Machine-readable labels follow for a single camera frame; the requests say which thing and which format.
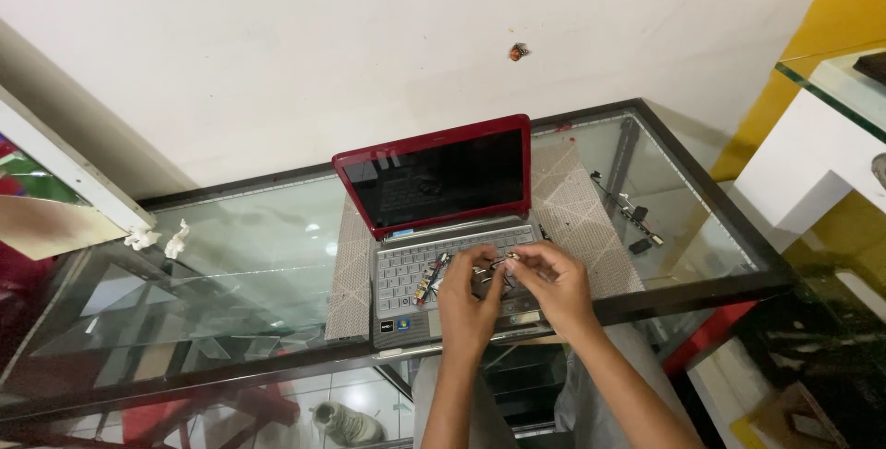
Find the laptop screen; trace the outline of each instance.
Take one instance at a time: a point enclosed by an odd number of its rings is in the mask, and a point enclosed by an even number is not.
[[[374,227],[523,200],[521,131],[344,166]]]

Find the person's leg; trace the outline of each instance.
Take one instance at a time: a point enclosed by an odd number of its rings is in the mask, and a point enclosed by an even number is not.
[[[677,417],[694,431],[692,421],[689,420],[689,415],[677,397],[677,392],[670,386],[670,381],[642,335],[629,323],[609,326],[604,330],[637,373],[677,414]],[[574,410],[572,432],[575,434],[576,449],[601,447],[628,449],[630,445],[627,443],[625,432],[621,430],[615,415],[575,353],[570,353],[567,376],[567,388],[574,390],[565,396],[561,394],[566,406],[561,404],[561,399],[558,399],[557,403],[560,408],[568,408],[571,403],[571,408]]]
[[[437,372],[440,367],[440,356],[422,359],[415,374],[412,385],[412,399],[415,402],[415,428],[412,432],[413,447],[422,445],[422,437],[428,424],[431,412],[431,401],[437,387]],[[471,432],[468,435],[469,449],[516,448],[514,432],[504,421],[495,398],[483,377],[477,375],[474,382],[474,394],[471,399]]]

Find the table mat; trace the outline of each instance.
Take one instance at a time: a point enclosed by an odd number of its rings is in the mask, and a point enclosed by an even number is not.
[[[593,298],[642,291],[643,284],[600,196],[570,141],[533,149],[533,210],[554,242],[587,268]],[[372,236],[350,196],[345,198],[326,340],[367,335]]]

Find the sneaker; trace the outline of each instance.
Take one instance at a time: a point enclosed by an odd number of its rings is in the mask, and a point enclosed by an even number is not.
[[[355,443],[384,440],[382,424],[338,402],[321,402],[314,408],[314,424],[332,442],[348,447]]]

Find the laptop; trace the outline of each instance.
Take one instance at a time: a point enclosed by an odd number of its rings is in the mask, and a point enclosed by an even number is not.
[[[332,158],[375,239],[370,340],[377,357],[442,346],[436,293],[415,298],[439,260],[482,244],[504,257],[542,238],[532,210],[529,137],[529,117],[511,115]],[[472,282],[475,295],[486,289],[488,280]],[[551,331],[535,297],[509,275],[493,341]]]

